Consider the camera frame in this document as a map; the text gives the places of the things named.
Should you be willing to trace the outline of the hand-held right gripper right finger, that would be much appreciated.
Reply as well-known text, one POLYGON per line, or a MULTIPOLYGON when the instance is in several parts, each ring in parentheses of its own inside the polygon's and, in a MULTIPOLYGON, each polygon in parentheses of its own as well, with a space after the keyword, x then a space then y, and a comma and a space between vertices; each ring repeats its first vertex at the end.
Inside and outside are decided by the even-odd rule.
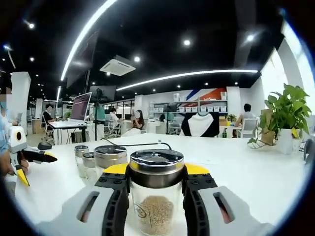
POLYGON ((274 228, 256 220, 249 205, 227 187, 217 186, 204 167, 185 164, 182 192, 189 236, 269 236, 274 228))

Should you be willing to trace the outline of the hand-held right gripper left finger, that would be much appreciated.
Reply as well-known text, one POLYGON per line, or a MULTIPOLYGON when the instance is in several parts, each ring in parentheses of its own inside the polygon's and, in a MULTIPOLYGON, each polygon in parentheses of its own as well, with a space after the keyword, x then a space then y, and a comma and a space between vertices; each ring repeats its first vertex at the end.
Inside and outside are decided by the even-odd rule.
POLYGON ((128 165, 105 169, 94 186, 69 198, 61 213, 37 224, 45 236, 122 236, 129 208, 128 165))

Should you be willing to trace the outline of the person's left hand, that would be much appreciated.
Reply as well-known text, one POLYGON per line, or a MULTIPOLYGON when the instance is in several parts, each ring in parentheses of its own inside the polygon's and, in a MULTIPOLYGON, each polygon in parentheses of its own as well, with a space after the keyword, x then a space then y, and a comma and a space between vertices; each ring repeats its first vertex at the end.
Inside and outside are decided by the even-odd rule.
MULTIPOLYGON (((23 169, 23 171, 27 174, 28 173, 28 167, 29 164, 24 158, 24 156, 21 154, 20 158, 20 165, 23 169)), ((0 170, 1 170, 1 177, 6 176, 7 174, 13 175, 14 171, 11 166, 11 158, 10 158, 10 152, 9 150, 5 151, 4 154, 0 157, 0 170)))

